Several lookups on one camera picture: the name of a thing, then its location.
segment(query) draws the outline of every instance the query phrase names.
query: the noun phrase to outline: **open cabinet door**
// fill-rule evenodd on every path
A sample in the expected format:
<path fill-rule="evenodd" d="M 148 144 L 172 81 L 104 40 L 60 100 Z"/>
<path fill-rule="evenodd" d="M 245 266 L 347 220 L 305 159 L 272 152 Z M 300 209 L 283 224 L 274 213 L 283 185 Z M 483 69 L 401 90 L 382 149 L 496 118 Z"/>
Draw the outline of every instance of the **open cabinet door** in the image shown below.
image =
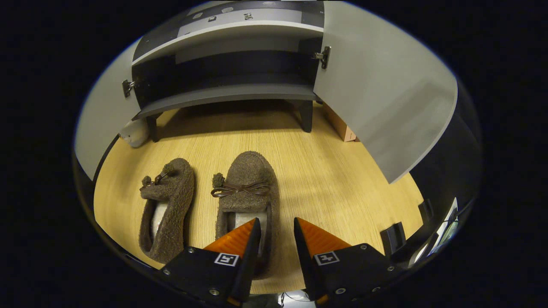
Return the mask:
<path fill-rule="evenodd" d="M 125 97 L 122 82 L 132 81 L 133 52 L 139 40 L 122 52 L 95 82 L 76 126 L 75 153 L 90 179 L 118 132 L 140 108 L 133 91 Z"/>
<path fill-rule="evenodd" d="M 398 27 L 342 1 L 324 2 L 322 51 L 314 93 L 346 122 L 389 183 L 408 173 L 445 131 L 456 79 L 424 45 Z"/>

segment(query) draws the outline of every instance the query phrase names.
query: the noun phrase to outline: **cardboard box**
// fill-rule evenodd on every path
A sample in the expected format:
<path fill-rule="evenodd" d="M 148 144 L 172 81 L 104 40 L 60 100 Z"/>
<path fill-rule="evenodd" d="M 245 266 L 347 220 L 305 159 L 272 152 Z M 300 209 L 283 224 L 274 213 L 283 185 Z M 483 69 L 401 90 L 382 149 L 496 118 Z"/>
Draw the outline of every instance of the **cardboard box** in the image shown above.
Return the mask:
<path fill-rule="evenodd" d="M 333 128 L 337 131 L 339 136 L 344 142 L 347 141 L 359 141 L 356 137 L 356 134 L 346 125 L 346 123 L 341 119 L 331 107 L 329 107 L 326 102 L 323 102 L 323 110 L 326 115 L 327 121 L 331 123 Z"/>

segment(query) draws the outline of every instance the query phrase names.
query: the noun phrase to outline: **wooden floor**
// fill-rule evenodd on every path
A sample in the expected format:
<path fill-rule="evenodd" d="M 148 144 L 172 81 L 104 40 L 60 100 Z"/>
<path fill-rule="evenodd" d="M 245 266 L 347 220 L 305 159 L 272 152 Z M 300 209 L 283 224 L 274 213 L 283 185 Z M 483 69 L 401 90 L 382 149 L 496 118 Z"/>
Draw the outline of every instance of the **wooden floor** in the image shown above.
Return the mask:
<path fill-rule="evenodd" d="M 423 197 L 410 174 L 388 185 L 360 142 L 342 142 L 315 103 L 312 133 L 300 128 L 296 111 L 279 102 L 226 102 L 165 112 L 158 118 L 161 140 L 138 149 L 122 139 L 99 173 L 94 210 L 97 223 L 120 246 L 145 263 L 138 234 L 145 200 L 139 188 L 173 158 L 190 162 L 196 173 L 195 199 L 187 214 L 185 246 L 203 248 L 215 240 L 218 199 L 210 195 L 214 173 L 226 175 L 234 158 L 253 150 L 274 168 L 280 190 L 280 249 L 275 276 L 253 281 L 252 293 L 305 287 L 293 237 L 299 216 L 351 245 L 369 243 L 383 253 L 379 232 L 401 221 L 407 237 L 421 225 Z"/>

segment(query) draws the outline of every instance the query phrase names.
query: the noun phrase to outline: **brown fuzzy slipper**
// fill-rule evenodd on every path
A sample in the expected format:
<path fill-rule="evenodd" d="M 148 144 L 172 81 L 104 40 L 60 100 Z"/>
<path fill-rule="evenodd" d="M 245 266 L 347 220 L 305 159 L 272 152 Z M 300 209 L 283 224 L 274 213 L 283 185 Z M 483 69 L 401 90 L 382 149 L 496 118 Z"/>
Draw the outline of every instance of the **brown fuzzy slipper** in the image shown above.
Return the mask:
<path fill-rule="evenodd" d="M 146 199 L 139 230 L 139 246 L 149 258 L 168 263 L 183 249 L 182 224 L 194 195 L 194 172 L 189 162 L 176 158 L 154 181 L 142 180 Z"/>
<path fill-rule="evenodd" d="M 279 192 L 274 170 L 261 154 L 244 152 L 232 162 L 226 179 L 220 173 L 213 176 L 213 188 L 212 195 L 219 197 L 215 238 L 259 218 L 261 241 L 254 279 L 268 277 L 279 233 Z"/>

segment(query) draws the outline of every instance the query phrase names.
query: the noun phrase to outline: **cabinet leg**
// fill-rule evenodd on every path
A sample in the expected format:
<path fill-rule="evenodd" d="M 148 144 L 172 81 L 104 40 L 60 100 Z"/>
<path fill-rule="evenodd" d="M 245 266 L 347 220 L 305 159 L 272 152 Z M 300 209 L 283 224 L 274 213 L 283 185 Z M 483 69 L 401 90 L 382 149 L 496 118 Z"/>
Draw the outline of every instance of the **cabinet leg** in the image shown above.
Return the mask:
<path fill-rule="evenodd" d="M 301 114 L 302 129 L 309 133 L 312 131 L 312 101 L 303 101 L 298 107 Z"/>
<path fill-rule="evenodd" d="M 157 142 L 159 138 L 158 138 L 158 128 L 156 126 L 156 117 L 155 116 L 146 117 L 146 125 L 149 127 L 150 139 L 152 139 L 153 142 Z"/>

